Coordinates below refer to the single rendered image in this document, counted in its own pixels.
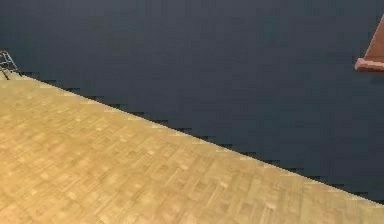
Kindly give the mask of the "reddish brown wooden furniture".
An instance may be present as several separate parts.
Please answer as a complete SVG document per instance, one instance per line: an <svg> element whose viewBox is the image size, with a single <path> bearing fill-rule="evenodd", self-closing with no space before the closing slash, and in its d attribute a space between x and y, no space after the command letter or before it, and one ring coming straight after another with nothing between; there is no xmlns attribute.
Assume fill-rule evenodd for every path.
<svg viewBox="0 0 384 224"><path fill-rule="evenodd" d="M376 27L365 55L356 60L354 69L384 73L384 14Z"/></svg>

